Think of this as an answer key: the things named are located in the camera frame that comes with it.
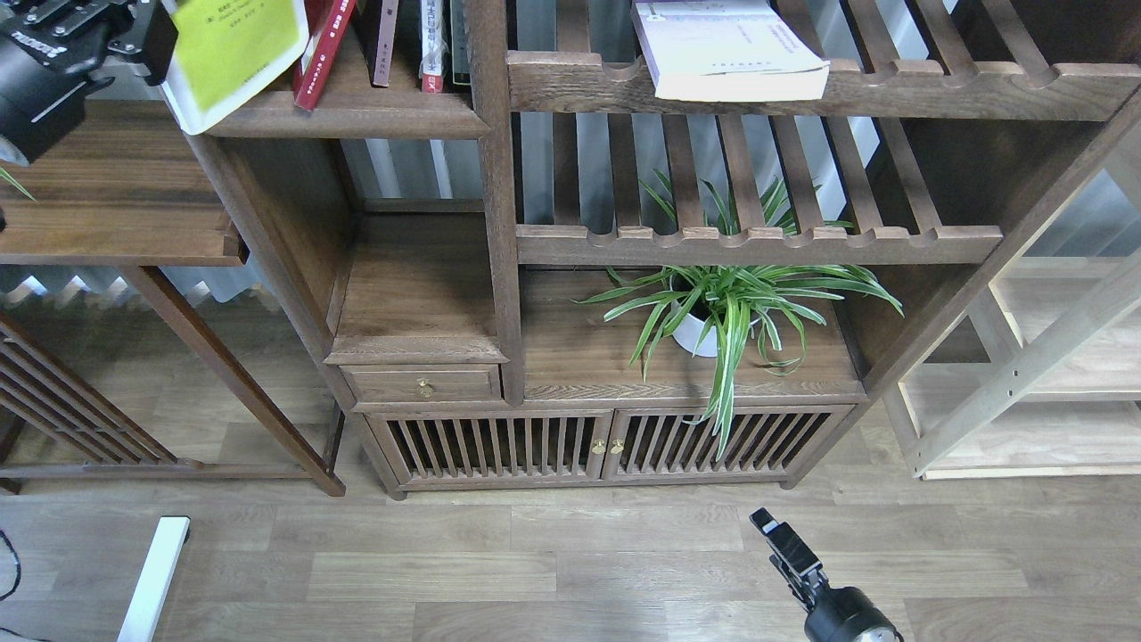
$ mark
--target wooden shelf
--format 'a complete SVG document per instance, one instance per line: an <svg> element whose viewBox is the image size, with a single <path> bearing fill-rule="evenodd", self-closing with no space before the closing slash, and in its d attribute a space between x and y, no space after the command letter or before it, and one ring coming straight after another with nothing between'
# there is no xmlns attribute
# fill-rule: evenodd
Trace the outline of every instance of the wooden shelf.
<svg viewBox="0 0 1141 642"><path fill-rule="evenodd" d="M938 426L978 387L969 373L920 368L888 408L896 431ZM1133 403L1019 404L939 458L926 479L1141 473L1141 412Z"/></svg>
<svg viewBox="0 0 1141 642"><path fill-rule="evenodd" d="M89 100L87 120L0 188L0 261L241 265L245 247L161 101Z"/></svg>
<svg viewBox="0 0 1141 642"><path fill-rule="evenodd" d="M497 364L478 213L365 218L325 364Z"/></svg>
<svg viewBox="0 0 1141 642"><path fill-rule="evenodd" d="M408 48L398 48L391 86L372 87L356 34L341 42L317 108L293 105L290 74L210 128L211 136L280 138L479 138L487 125L468 94L424 94Z"/></svg>
<svg viewBox="0 0 1141 642"><path fill-rule="evenodd" d="M525 276L523 339L529 401L605 401L628 408L639 404L705 406L713 359L694 358L665 340L642 382L640 363L630 368L626 363L645 314L636 310L604 324L602 314L609 306L573 302L613 286L605 271L533 269ZM809 358L795 373L778 377L763 367L755 349L745 352L737 372L738 406L855 404L866 399L832 309L817 309L828 326L807 325ZM791 328L783 331L785 338L793 336ZM783 356L791 358L793 350Z"/></svg>
<svg viewBox="0 0 1141 642"><path fill-rule="evenodd" d="M609 143L615 212L604 229L580 224L576 130L557 127L553 216L550 225L518 225L519 261L555 265L755 265L755 263L977 263L1002 239L993 225L944 225L898 119L876 119L900 194L881 205L847 119L823 119L848 196L851 228L827 226L800 131L792 116L770 124L800 233L766 225L753 163L739 115L718 116L730 190L743 231L727 236L706 224L686 116L664 115L669 173L678 225L658 233L641 210L633 130L629 115L610 114Z"/></svg>
<svg viewBox="0 0 1141 642"><path fill-rule="evenodd" d="M1023 257L994 284L1013 323L1033 342L1120 259ZM1051 371L1025 401L1141 399L1141 311L1134 311L1082 346Z"/></svg>
<svg viewBox="0 0 1141 642"><path fill-rule="evenodd" d="M1009 0L984 3L1013 60L976 59L938 2L909 2L932 59L901 59L874 3L844 3L863 59L831 59L820 100L701 103L654 97L641 57L608 64L581 50L510 51L511 108L520 112L648 112L767 115L868 115L1002 120L1090 120L1112 116L1141 86L1126 59L1049 64ZM803 0L775 3L798 35L822 54ZM560 29L585 31L583 15L559 16ZM575 38L589 42L589 36Z"/></svg>

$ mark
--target black camera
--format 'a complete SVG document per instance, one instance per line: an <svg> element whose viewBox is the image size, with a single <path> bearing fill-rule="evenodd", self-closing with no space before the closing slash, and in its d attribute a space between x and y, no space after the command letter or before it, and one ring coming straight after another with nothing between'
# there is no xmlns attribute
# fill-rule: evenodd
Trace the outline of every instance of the black camera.
<svg viewBox="0 0 1141 642"><path fill-rule="evenodd" d="M896 627L864 592L853 586L832 588L824 564L791 526L777 522L764 509L750 515L772 548L769 561L784 576L808 613L804 634L811 642L889 642L903 640Z"/></svg>
<svg viewBox="0 0 1141 642"><path fill-rule="evenodd" d="M0 0L0 161L27 165L83 121L114 79L107 56L147 84L167 78L178 30L160 0Z"/></svg>

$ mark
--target book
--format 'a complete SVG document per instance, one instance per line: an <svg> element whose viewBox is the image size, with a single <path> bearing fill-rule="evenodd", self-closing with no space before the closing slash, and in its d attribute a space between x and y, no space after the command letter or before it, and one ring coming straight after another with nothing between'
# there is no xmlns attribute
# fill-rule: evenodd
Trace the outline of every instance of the book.
<svg viewBox="0 0 1141 642"><path fill-rule="evenodd" d="M471 60L468 57L468 32L463 0L451 0L448 23L452 32L452 84L471 84Z"/></svg>
<svg viewBox="0 0 1141 642"><path fill-rule="evenodd" d="M301 0L184 2L171 19L178 42L162 92L191 135L213 127L289 71L309 35ZM226 64L219 64L219 51Z"/></svg>
<svg viewBox="0 0 1141 642"><path fill-rule="evenodd" d="M818 100L828 62L768 2L636 0L634 31L654 96L673 100Z"/></svg>
<svg viewBox="0 0 1141 642"><path fill-rule="evenodd" d="M396 16L399 0L367 0L357 5L357 35L369 66L369 82L388 87L396 43Z"/></svg>
<svg viewBox="0 0 1141 642"><path fill-rule="evenodd" d="M309 42L293 72L293 104L302 109L317 106L355 7L356 0L306 0Z"/></svg>
<svg viewBox="0 0 1141 642"><path fill-rule="evenodd" d="M444 0L420 0L420 78L424 94L444 91Z"/></svg>

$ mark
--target white bar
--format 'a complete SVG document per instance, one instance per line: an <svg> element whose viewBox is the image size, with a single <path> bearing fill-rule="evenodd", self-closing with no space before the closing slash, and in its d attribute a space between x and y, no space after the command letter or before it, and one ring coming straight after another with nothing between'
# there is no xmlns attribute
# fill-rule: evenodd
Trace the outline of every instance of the white bar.
<svg viewBox="0 0 1141 642"><path fill-rule="evenodd" d="M127 608L123 627L119 631L119 642L151 642L159 626L162 604L167 601L170 580L175 577L175 566L186 542L191 519L185 517L159 518L159 527L151 541L135 595Z"/></svg>

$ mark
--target red book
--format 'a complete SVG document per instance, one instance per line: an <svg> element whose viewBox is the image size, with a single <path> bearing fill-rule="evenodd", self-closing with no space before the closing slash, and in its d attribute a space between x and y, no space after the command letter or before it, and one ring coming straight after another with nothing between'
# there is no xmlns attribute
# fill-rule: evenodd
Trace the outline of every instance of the red book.
<svg viewBox="0 0 1141 642"><path fill-rule="evenodd" d="M293 104L302 109L313 111L317 106L354 7L356 0L306 0L309 44L293 73Z"/></svg>

